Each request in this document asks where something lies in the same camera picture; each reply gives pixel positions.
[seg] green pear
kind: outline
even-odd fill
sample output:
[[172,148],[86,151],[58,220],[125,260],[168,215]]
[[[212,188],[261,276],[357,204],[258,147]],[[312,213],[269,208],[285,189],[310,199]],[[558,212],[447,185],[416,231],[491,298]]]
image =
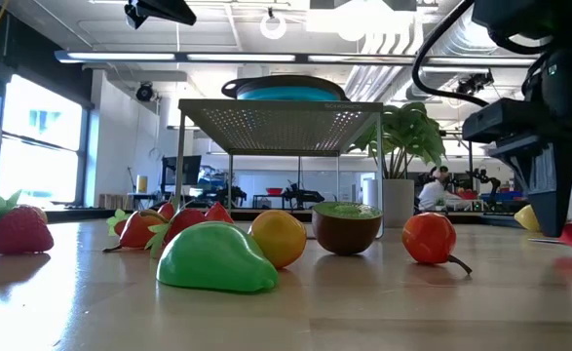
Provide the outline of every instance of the green pear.
[[157,279],[195,289],[252,293],[277,285],[277,270],[253,238],[225,222],[195,224],[165,248]]

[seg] table surface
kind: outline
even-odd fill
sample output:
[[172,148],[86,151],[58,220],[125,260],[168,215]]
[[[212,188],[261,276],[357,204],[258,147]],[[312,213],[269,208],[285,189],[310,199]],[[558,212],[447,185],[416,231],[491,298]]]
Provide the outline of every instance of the table surface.
[[166,287],[147,252],[104,254],[103,221],[0,255],[0,350],[572,350],[572,249],[457,225],[474,268],[413,264],[390,232],[361,256],[309,241],[261,294]]

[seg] person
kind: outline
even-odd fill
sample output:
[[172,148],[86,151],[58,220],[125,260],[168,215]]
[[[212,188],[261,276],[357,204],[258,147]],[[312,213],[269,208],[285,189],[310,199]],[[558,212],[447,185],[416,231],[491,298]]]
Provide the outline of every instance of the person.
[[427,183],[422,188],[422,192],[418,196],[420,199],[420,210],[431,211],[435,209],[435,203],[438,199],[445,199],[445,185],[443,182],[448,178],[448,168],[446,166],[439,167],[433,172],[434,181]]

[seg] metal rack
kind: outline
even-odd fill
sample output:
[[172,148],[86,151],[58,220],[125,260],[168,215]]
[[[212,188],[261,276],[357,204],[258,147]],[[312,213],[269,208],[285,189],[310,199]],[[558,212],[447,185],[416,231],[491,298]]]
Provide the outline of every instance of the metal rack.
[[[234,99],[181,99],[181,124],[188,116],[196,126],[229,154],[229,199],[235,155],[336,157],[376,123],[378,155],[381,147],[379,102],[267,101]],[[179,129],[175,197],[179,200],[184,129]],[[381,156],[377,178],[382,179]],[[382,186],[379,186],[382,199]]]

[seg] white pot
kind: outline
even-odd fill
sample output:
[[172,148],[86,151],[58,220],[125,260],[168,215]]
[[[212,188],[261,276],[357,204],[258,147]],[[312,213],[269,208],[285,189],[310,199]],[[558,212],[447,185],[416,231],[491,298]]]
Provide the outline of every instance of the white pot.
[[[378,207],[378,181],[367,180],[366,205]],[[413,216],[415,184],[411,179],[383,180],[383,224],[386,228],[403,228]]]

